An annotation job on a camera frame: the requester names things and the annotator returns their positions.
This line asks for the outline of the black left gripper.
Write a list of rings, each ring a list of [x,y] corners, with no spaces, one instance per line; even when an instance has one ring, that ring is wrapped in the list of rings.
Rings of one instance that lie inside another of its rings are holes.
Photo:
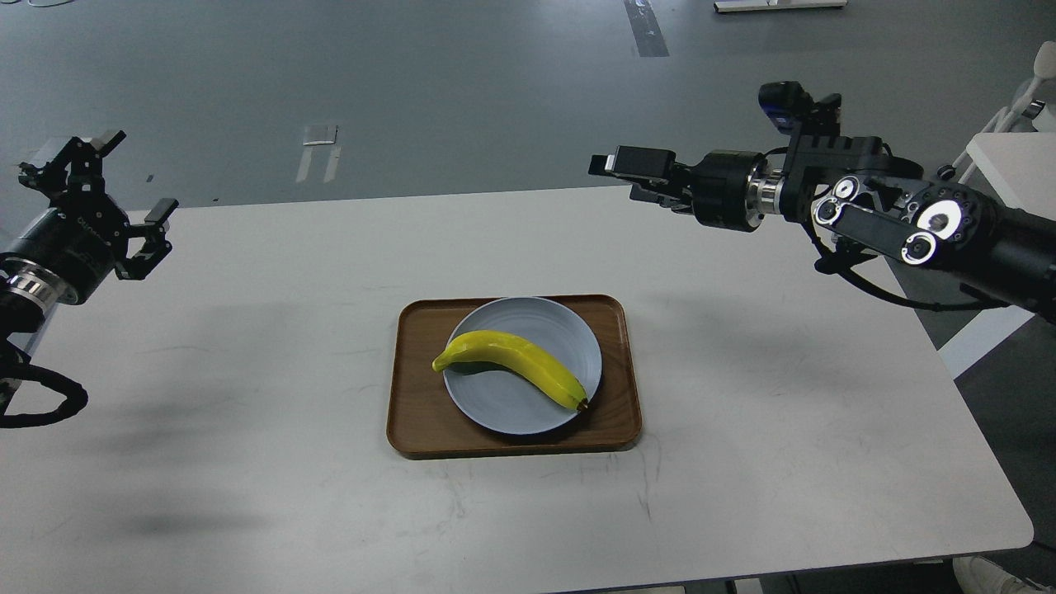
[[[172,252],[169,218],[178,200],[161,199],[140,224],[106,192],[103,157],[127,138],[108,130],[99,138],[50,140],[34,161],[18,165],[18,181],[49,200],[49,209],[2,250],[2,305],[80,305],[115,271],[143,281]],[[128,239],[143,239],[128,256]]]

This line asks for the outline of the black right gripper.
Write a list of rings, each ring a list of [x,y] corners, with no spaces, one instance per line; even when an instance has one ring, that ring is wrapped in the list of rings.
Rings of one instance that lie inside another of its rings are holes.
[[[716,150],[687,166],[679,165],[675,151],[626,145],[592,155],[588,166],[591,177],[634,183],[631,200],[733,233],[754,233],[761,225],[752,183],[765,172],[766,157],[759,152]]]

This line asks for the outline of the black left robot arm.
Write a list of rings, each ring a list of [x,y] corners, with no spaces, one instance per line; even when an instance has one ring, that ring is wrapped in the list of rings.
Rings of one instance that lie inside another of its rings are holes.
[[[86,388],[31,361],[19,335],[36,335],[58,304],[80,305],[109,275],[143,281],[172,252],[169,219],[180,203],[161,199],[139,224],[106,190],[103,159],[125,140],[113,130],[101,138],[65,140],[53,157],[22,163],[19,183],[48,199],[48,207],[2,252],[2,427],[45,427],[75,417],[89,402]],[[19,388],[30,380],[63,398],[56,409],[11,414]]]

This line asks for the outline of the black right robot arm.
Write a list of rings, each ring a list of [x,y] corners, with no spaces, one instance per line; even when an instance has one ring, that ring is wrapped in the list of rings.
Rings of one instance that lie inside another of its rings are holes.
[[[928,181],[883,140],[842,135],[838,94],[814,99],[785,80],[763,83],[758,103],[789,140],[777,150],[777,168],[768,153],[716,150],[689,166],[670,150],[621,146],[595,155],[589,173],[629,183],[631,200],[708,227],[754,233],[767,215],[781,217],[807,234],[818,273],[891,304],[932,312],[1019,307],[1054,320],[1051,219],[955,183],[950,169]],[[946,274],[969,300],[943,304],[886,292],[855,272],[875,257]]]

